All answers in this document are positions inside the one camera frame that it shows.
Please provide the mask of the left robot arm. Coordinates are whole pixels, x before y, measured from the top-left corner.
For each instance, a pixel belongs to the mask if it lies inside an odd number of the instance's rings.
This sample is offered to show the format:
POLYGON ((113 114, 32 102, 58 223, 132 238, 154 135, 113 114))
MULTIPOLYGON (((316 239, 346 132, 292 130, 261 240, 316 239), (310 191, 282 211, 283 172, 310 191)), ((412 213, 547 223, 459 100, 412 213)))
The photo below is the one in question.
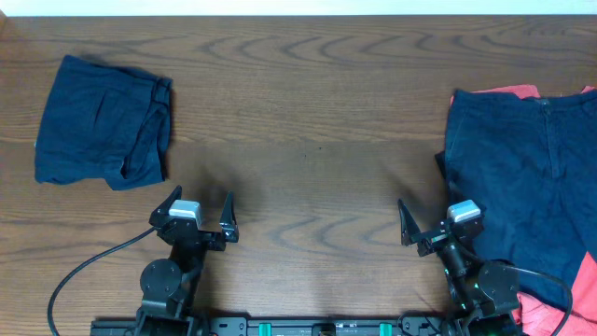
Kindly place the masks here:
POLYGON ((136 335, 208 335, 209 318, 194 312, 193 302, 208 252, 221 252, 239 241, 233 194, 226 195, 219 231, 201 227, 201 205, 172 193, 151 213, 149 224, 172 250, 166 259, 150 262, 140 277, 143 291, 136 335))

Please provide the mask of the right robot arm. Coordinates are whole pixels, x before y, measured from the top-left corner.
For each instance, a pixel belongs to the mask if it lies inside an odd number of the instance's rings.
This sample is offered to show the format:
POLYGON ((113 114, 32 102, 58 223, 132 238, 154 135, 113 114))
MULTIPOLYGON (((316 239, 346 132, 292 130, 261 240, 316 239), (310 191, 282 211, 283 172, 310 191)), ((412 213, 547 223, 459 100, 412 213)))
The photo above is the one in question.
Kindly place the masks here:
POLYGON ((483 231, 484 211, 473 201, 451 205, 447 217, 431 231, 421 231, 406 204, 397 202, 401 244, 416 245, 421 257, 437 256, 444 268, 453 314, 422 322, 435 335, 520 335, 512 312, 520 307, 519 277, 500 261, 484 260, 472 251, 483 231))

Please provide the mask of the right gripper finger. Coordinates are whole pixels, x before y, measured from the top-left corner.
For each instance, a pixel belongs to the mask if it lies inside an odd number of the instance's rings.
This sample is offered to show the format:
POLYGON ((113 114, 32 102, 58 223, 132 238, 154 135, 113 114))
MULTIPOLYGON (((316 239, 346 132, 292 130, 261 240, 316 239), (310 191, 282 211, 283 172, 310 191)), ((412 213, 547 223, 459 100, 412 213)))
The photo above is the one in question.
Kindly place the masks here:
POLYGON ((462 205, 462 219, 480 217, 485 213, 485 207, 473 200, 465 200, 462 205))
POLYGON ((397 205, 400 215, 401 244, 404 246, 416 244, 421 231, 402 199, 397 201, 397 205))

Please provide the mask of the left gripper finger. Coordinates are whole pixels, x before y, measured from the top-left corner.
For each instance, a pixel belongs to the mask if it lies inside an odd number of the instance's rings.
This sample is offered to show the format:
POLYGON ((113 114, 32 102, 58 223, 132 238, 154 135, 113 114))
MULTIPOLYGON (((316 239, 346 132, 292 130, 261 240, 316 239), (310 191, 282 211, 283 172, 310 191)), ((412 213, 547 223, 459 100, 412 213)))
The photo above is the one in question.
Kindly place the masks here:
POLYGON ((226 196, 219 225, 227 242, 239 242, 239 228, 234 213, 234 195, 231 191, 226 196))
POLYGON ((176 200, 182 196, 182 187, 176 186, 171 194, 151 213, 149 218, 150 225, 166 225, 172 218, 169 211, 176 200))

